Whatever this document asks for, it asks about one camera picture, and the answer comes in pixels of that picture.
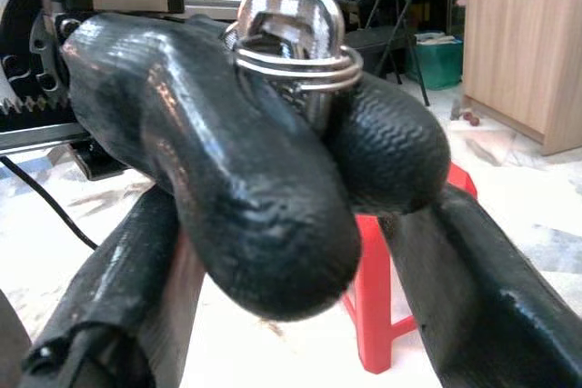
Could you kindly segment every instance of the wooden cabinet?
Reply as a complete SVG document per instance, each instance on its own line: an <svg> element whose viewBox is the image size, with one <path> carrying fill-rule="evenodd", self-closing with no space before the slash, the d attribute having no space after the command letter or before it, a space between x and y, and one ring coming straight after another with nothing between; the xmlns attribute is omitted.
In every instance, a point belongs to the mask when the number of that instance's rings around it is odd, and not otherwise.
<svg viewBox="0 0 582 388"><path fill-rule="evenodd" d="M582 0L468 0L465 95L552 154L582 145Z"/></svg>

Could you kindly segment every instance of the black cable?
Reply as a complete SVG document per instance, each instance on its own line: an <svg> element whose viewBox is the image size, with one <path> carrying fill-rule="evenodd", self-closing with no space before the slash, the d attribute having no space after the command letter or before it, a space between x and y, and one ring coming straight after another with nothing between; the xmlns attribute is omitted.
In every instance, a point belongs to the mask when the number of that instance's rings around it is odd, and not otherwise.
<svg viewBox="0 0 582 388"><path fill-rule="evenodd" d="M85 243L89 248L95 250L98 246L91 239L83 233L81 229L75 224L73 219L68 216L65 210L58 204L49 194L45 188L43 188L37 181L30 177L22 168L12 162L7 156L0 156L0 163L4 164L5 167L18 176L22 181L29 185L33 190L35 190L45 201L55 210L59 217L65 222L73 234L75 234L83 243Z"/></svg>

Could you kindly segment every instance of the textured black rubber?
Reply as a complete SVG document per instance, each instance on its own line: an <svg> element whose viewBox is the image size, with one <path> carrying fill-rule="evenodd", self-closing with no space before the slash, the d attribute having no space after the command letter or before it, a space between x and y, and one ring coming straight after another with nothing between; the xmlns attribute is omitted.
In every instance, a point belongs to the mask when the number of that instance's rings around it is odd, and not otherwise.
<svg viewBox="0 0 582 388"><path fill-rule="evenodd" d="M345 291L360 254L350 194L408 212L444 182L437 121L370 76L338 109L328 150L273 88L236 71L204 23L99 15L64 58L79 123L174 194L208 273L265 317L307 317Z"/></svg>

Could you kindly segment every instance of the gear teeth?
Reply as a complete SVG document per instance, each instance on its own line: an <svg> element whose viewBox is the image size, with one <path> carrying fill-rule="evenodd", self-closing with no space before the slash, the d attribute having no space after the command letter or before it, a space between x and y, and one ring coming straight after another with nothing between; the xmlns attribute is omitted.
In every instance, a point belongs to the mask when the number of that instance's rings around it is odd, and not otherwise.
<svg viewBox="0 0 582 388"><path fill-rule="evenodd" d="M4 99L0 102L0 114L9 115L13 113L22 114L24 112L42 112L45 110L66 109L70 106L70 101L67 97L62 97L56 101L50 101L43 96L38 96L33 99L27 96L24 101L17 97L13 102Z"/></svg>

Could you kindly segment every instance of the cabinet door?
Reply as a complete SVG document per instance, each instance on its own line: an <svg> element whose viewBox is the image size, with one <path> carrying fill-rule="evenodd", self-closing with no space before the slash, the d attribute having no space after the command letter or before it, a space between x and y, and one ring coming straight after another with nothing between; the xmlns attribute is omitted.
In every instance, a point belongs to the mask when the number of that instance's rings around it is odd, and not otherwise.
<svg viewBox="0 0 582 388"><path fill-rule="evenodd" d="M543 134L571 0L468 0L465 93Z"/></svg>

